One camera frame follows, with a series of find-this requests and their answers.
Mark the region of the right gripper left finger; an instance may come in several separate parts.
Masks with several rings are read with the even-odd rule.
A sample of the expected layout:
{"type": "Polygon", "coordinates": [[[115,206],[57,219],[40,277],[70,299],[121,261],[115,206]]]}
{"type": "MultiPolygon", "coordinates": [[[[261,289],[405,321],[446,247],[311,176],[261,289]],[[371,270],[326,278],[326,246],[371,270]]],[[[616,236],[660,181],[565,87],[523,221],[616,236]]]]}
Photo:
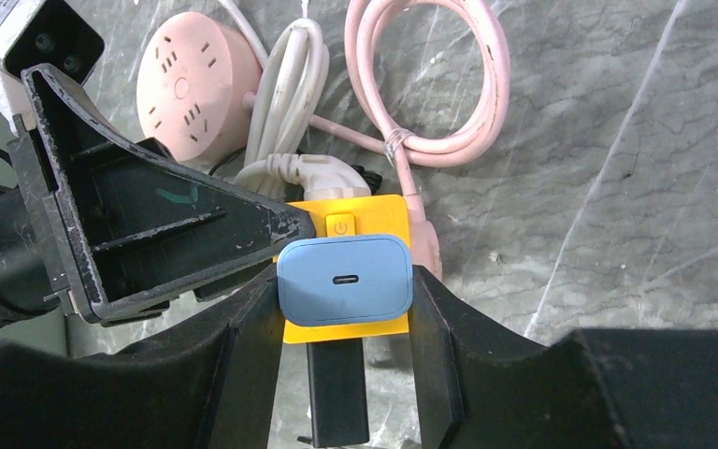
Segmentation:
{"type": "Polygon", "coordinates": [[[0,448],[264,448],[281,340],[274,267],[113,355],[0,340],[0,448]]]}

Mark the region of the blue usb charger plug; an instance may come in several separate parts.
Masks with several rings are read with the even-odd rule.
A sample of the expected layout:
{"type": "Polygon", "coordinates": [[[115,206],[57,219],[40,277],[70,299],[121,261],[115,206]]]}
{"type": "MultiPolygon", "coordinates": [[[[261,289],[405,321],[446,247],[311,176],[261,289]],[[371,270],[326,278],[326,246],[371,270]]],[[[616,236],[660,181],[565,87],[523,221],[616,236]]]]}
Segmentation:
{"type": "Polygon", "coordinates": [[[413,300],[406,243],[389,234],[302,239],[277,261],[280,309],[302,327],[396,319],[413,300]]]}

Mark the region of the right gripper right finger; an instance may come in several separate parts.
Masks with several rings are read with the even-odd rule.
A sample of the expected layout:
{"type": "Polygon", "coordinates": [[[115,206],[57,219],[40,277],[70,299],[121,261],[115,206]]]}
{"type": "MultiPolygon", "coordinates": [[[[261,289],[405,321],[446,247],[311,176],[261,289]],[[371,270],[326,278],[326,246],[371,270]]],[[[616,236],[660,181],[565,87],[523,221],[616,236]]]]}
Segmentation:
{"type": "Polygon", "coordinates": [[[578,328],[543,346],[414,270],[425,448],[718,448],[718,330],[578,328]]]}

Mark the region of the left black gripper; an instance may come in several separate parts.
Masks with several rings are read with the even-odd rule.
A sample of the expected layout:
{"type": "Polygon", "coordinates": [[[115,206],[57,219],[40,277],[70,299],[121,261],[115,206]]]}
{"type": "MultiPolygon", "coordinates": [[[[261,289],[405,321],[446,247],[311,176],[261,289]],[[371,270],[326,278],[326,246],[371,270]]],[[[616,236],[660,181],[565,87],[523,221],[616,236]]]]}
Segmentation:
{"type": "Polygon", "coordinates": [[[57,67],[22,85],[36,126],[11,156],[21,191],[0,185],[0,328],[60,305],[91,324],[152,317],[314,236],[304,210],[122,136],[57,67]]]}

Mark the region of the yellow cube socket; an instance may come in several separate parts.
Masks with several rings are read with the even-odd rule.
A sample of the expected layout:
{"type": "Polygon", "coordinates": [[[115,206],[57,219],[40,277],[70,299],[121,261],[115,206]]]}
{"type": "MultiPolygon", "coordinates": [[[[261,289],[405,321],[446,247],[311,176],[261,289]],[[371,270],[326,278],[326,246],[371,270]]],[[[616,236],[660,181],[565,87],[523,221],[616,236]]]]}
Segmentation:
{"type": "MultiPolygon", "coordinates": [[[[312,239],[389,234],[410,247],[409,217],[402,196],[301,201],[296,207],[309,214],[316,229],[312,239]]],[[[408,330],[407,312],[389,321],[354,325],[302,327],[286,319],[283,340],[302,344],[399,335],[408,330]]]]}

